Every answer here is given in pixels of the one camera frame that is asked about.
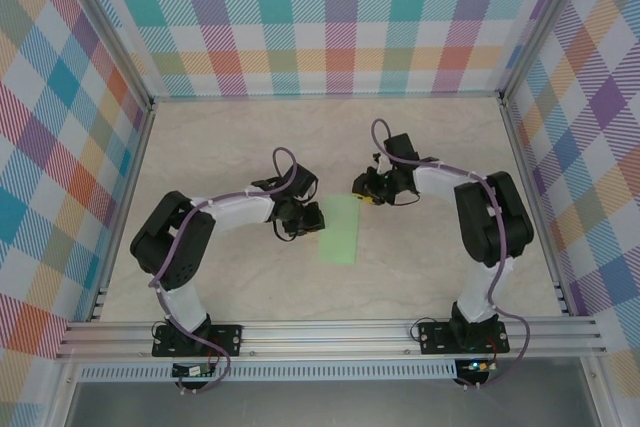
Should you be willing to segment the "light green paper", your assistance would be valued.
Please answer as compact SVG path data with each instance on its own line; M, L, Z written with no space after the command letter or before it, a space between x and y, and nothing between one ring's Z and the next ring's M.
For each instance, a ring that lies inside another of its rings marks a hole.
M321 201L325 228L320 231L318 258L332 264L354 264L357 256L360 201L348 195L329 195Z

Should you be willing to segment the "grey metal panel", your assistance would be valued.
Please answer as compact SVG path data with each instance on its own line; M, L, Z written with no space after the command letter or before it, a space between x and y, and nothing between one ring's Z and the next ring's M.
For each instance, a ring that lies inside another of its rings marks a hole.
M517 393L448 383L229 383L180 395L165 383L83 383L65 427L600 427L573 384Z

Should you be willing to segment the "small left circuit board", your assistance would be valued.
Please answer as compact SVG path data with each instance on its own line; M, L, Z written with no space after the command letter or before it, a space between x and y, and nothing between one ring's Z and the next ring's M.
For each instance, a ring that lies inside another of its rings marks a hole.
M206 363L174 363L171 368L172 378L210 378L216 371L215 364Z

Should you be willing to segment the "aluminium back rail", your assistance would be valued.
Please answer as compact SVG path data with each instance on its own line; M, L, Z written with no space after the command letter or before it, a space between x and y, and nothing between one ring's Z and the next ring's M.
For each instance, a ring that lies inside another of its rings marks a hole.
M351 100L351 99L499 99L495 91L462 92L414 92L414 93L342 93L342 94L281 94L281 95L233 95L233 96L156 96L155 105L165 103L205 103L205 102L245 102L245 101L311 101L311 100Z

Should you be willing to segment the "long aluminium base rail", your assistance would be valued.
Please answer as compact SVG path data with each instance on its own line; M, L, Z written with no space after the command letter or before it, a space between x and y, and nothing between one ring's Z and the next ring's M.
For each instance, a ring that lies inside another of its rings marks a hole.
M411 320L242 321L240 360L382 360L417 358L424 343ZM67 326L60 361L150 360L156 322L90 322ZM507 319L507 359L603 356L605 341L590 317L534 317L530 334Z

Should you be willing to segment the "aluminium side rail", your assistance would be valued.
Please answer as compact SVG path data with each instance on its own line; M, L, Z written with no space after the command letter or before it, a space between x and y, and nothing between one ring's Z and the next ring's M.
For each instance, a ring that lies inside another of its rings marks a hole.
M544 258L550 272L560 310L564 316L573 316L572 305L569 296L565 292L564 278L560 269L559 257L544 219L541 199L536 190L532 171L529 169L527 164L524 146L518 136L509 108L501 97L498 98L498 106L519 176L523 184L527 202L530 207L531 219L534 223L537 238L541 244Z
M94 319L94 312L98 308L98 298L108 289L124 234L127 217L133 201L136 184L140 175L142 162L144 160L151 130L153 128L155 110L156 103L154 100L151 100L144 110L144 115L142 117L143 122L138 142L136 144L135 155L131 160L129 172L126 177L126 183L124 184L123 196L114 217L114 226L109 236L105 257L99 264L97 277L94 279L91 290L89 291L89 302L82 315L83 322L91 322Z

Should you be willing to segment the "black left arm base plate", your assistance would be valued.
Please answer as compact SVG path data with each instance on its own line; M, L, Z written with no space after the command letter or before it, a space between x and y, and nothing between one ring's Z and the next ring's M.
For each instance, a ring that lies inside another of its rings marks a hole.
M241 325L212 324L199 327L194 335L224 349L230 357L239 355L242 341ZM180 332L174 325L160 323L151 330L153 357L205 357L212 349Z

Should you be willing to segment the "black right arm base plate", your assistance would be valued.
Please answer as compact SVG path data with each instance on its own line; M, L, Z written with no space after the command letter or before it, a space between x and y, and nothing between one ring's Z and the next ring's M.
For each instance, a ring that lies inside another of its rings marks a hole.
M506 327L500 321L463 326L453 326L450 322L423 322L419 324L418 334L423 355L510 352Z

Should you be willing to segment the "aluminium frame post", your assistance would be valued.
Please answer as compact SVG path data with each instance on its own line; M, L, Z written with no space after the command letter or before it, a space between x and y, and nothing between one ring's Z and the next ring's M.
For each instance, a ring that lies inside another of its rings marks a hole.
M524 82L568 1L535 0L497 89L498 98L504 108L509 105L509 101Z
M153 98L134 66L124 44L100 0L78 0L98 37L111 54L127 85L147 111L153 109Z

